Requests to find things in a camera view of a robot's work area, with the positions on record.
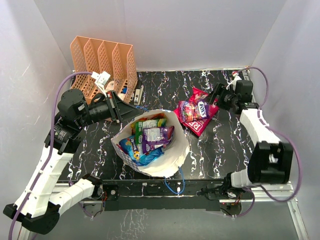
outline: gray floor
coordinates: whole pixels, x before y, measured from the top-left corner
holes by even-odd
[[[122,210],[103,212],[93,221],[76,205],[57,226],[38,240],[230,240],[281,239],[298,236],[286,203],[256,202],[235,220],[203,210]]]

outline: open bag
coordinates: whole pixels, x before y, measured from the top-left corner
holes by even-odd
[[[153,160],[146,166],[137,166],[131,158],[125,154],[117,144],[124,138],[132,135],[131,124],[141,118],[151,117],[156,114],[164,113],[166,118],[166,126],[174,126],[174,134],[171,143],[163,148],[164,154]],[[123,160],[124,164],[130,166],[136,172],[151,177],[171,177],[184,164],[186,156],[189,153],[189,142],[184,134],[184,130],[173,111],[169,110],[151,110],[134,118],[122,130],[111,139],[116,154]]]

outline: marble tabletop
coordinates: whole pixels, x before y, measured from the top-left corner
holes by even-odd
[[[138,72],[144,86],[141,106],[174,110],[192,95],[193,87],[207,93],[216,83],[230,82],[231,70]],[[85,128],[85,138],[59,181],[77,181],[91,173],[107,180],[148,180],[117,156],[110,139],[127,123],[99,122]],[[219,110],[200,137],[184,127],[190,151],[181,169],[186,180],[219,180],[244,169],[254,149],[250,136],[232,112]],[[181,179],[177,172],[172,179]]]

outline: red package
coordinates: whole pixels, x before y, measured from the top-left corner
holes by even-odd
[[[196,102],[198,100],[203,100],[206,96],[208,96],[208,93],[201,91],[200,89],[197,89],[195,87],[192,88],[193,94],[190,97],[190,102]],[[206,126],[209,124],[211,118],[217,113],[219,108],[216,105],[212,105],[212,107],[209,108],[209,116],[210,118],[197,120],[197,121],[191,121],[191,122],[181,122],[179,109],[175,109],[174,113],[178,117],[179,122],[182,123],[187,128],[191,129],[192,132],[194,132],[198,137],[203,133]]]

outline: orange plastic organizer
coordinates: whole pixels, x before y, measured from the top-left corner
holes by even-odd
[[[126,93],[123,101],[129,103],[138,82],[134,48],[130,44],[76,36],[70,45],[74,70],[111,75],[116,94]],[[80,89],[89,104],[99,92],[95,80],[89,75],[77,75],[72,89]]]

